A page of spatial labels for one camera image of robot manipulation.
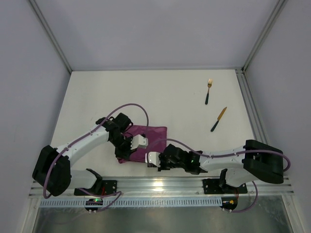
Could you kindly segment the purple satin napkin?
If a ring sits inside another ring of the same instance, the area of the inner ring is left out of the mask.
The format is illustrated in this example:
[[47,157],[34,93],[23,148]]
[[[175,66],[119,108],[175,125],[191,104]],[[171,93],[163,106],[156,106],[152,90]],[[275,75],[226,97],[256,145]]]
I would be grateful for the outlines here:
[[[146,126],[133,125],[130,129],[126,131],[125,135],[127,137],[136,136],[138,134],[143,134],[145,130],[146,130]],[[148,144],[151,144],[160,139],[166,139],[167,138],[167,127],[166,126],[159,126],[159,127],[149,126],[148,131],[145,135],[146,135],[146,138],[148,139]],[[156,143],[154,146],[152,146],[151,151],[163,152],[166,146],[167,146],[166,142],[161,141],[161,142]],[[118,158],[118,162],[120,164],[123,164],[126,162],[145,163],[145,153],[146,153],[146,149],[138,148],[134,153],[130,155],[129,160]]]

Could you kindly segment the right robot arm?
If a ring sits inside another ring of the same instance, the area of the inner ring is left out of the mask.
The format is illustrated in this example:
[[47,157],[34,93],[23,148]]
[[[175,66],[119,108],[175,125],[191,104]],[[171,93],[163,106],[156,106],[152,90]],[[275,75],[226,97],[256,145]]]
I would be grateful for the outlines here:
[[205,194],[246,194],[246,183],[260,180],[270,184],[284,182],[283,152],[256,140],[225,151],[182,150],[169,144],[163,152],[150,152],[148,163],[158,171],[181,168],[192,175],[220,171],[218,178],[202,181]]

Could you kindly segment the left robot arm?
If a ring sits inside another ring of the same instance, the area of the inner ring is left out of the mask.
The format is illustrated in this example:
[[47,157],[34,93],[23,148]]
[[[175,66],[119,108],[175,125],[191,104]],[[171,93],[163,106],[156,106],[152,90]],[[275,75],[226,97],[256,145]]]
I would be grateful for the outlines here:
[[109,119],[100,118],[84,135],[56,148],[45,146],[38,157],[32,178],[46,188],[52,196],[63,194],[68,188],[74,189],[76,196],[86,193],[104,194],[104,181],[100,174],[87,168],[73,170],[72,166],[97,146],[110,142],[118,157],[130,156],[131,138],[123,134],[133,126],[133,122],[123,113]]

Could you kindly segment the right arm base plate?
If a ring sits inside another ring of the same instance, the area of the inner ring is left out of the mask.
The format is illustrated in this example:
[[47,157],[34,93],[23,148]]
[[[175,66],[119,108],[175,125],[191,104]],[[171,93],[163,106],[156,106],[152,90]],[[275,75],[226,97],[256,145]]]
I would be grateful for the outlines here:
[[239,187],[229,186],[225,180],[221,179],[203,179],[204,194],[247,194],[246,184]]

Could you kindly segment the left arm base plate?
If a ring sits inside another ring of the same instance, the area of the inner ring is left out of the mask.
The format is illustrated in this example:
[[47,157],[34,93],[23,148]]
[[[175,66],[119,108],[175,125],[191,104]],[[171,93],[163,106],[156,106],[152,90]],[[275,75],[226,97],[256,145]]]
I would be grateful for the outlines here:
[[96,181],[95,184],[89,188],[83,188],[86,192],[82,191],[81,188],[75,188],[75,196],[107,196],[115,194],[117,191],[117,181],[116,180],[101,180]]

